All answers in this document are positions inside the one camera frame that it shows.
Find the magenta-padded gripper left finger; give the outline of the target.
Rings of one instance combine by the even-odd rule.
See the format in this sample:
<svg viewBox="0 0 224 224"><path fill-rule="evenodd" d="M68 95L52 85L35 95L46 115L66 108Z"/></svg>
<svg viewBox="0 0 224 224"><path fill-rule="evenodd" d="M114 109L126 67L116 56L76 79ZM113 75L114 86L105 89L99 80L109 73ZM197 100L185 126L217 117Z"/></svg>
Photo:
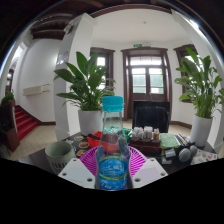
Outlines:
<svg viewBox="0 0 224 224"><path fill-rule="evenodd" d="M96 151L97 148L93 147L80 158L71 159L59 173L59 177L81 187L93 189L98 168Z"/></svg>

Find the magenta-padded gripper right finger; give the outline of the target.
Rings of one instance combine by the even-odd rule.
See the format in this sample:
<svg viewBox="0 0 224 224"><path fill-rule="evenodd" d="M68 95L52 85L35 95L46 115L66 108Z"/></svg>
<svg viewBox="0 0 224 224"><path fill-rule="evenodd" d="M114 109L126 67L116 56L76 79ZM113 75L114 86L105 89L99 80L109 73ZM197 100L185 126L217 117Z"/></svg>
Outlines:
<svg viewBox="0 0 224 224"><path fill-rule="evenodd" d="M129 174L133 188L143 187L168 175L155 158L147 158L133 147L129 147L129 151Z"/></svg>

